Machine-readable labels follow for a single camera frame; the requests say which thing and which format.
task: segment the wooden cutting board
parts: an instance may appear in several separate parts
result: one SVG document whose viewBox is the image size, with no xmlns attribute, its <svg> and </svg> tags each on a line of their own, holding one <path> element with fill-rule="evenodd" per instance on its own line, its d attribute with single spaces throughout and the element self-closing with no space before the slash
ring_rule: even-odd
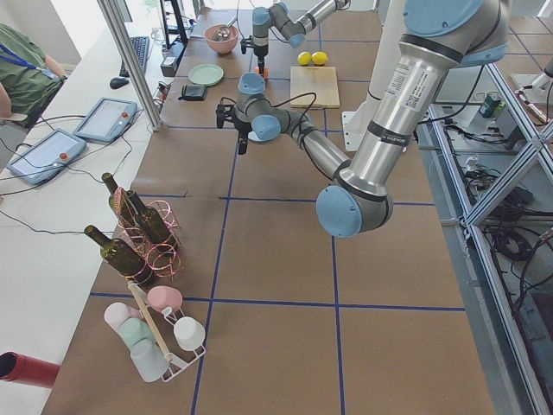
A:
<svg viewBox="0 0 553 415">
<path fill-rule="evenodd" d="M 338 79 L 335 67 L 291 67 L 290 97 L 302 93 L 316 93 L 314 108 L 339 108 Z M 313 95 L 294 99 L 290 106 L 306 108 L 313 100 Z"/>
</svg>

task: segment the wine bottle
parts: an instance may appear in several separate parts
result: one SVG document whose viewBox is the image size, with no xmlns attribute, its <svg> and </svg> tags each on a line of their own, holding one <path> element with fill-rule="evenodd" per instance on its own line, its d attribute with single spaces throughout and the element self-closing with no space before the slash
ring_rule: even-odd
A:
<svg viewBox="0 0 553 415">
<path fill-rule="evenodd" d="M 128 190 L 127 197 L 137 211 L 135 220 L 144 231 L 146 238 L 152 244 L 159 245 L 158 250 L 161 252 L 170 251 L 171 247 L 175 251 L 178 250 L 179 245 L 176 238 L 169 231 L 159 212 L 154 207 L 144 205 L 134 190 Z"/>
<path fill-rule="evenodd" d="M 104 182 L 105 186 L 110 191 L 110 197 L 108 198 L 110 208 L 115 214 L 118 214 L 115 209 L 115 200 L 113 199 L 115 191 L 118 189 L 118 184 L 115 182 L 115 179 L 111 173 L 104 173 L 102 175 L 102 182 Z M 121 216 L 123 222 L 121 225 L 124 226 L 132 243 L 135 246 L 140 246 L 143 243 L 143 235 L 140 232 L 140 229 L 137 228 L 137 223 L 135 222 L 136 212 L 127 200 L 124 189 L 122 196 L 121 208 L 119 209 L 119 215 Z"/>
<path fill-rule="evenodd" d="M 100 255 L 127 280 L 134 281 L 143 287 L 154 283 L 156 273 L 146 265 L 146 261 L 138 255 L 124 240 L 110 239 L 95 226 L 85 228 L 85 235 L 100 245 Z"/>
</svg>

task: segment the plate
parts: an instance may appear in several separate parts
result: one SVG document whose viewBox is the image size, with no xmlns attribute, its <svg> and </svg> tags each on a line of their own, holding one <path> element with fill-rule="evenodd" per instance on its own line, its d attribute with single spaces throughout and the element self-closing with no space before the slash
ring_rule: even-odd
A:
<svg viewBox="0 0 553 415">
<path fill-rule="evenodd" d="M 219 65 L 204 63 L 193 67 L 188 73 L 188 78 L 198 85 L 211 86 L 223 79 L 225 72 Z"/>
</svg>

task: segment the clothing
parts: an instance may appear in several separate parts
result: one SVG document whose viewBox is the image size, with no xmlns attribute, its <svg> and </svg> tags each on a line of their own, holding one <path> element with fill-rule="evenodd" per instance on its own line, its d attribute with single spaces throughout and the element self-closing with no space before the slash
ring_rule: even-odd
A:
<svg viewBox="0 0 553 415">
<path fill-rule="evenodd" d="M 46 54 L 26 35 L 0 23 L 0 44 L 27 62 L 44 68 Z M 10 57 L 2 49 L 0 54 Z M 25 126 L 33 124 L 60 90 L 63 82 L 52 80 L 36 69 L 0 60 L 0 82 L 10 96 L 11 111 L 27 114 Z"/>
</svg>

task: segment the keyboard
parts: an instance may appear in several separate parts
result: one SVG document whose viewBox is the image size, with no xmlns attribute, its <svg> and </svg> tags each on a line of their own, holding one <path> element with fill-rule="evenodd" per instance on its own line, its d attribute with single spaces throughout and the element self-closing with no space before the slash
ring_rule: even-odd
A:
<svg viewBox="0 0 553 415">
<path fill-rule="evenodd" d="M 142 72 L 146 72 L 146 62 L 148 61 L 148 46 L 149 46 L 149 37 L 148 36 L 136 36 L 130 38 L 130 44 L 135 49 L 137 53 L 138 63 Z M 124 62 L 121 61 L 121 69 L 119 69 L 119 76 L 124 76 L 129 78 L 129 73 L 124 67 Z"/>
</svg>

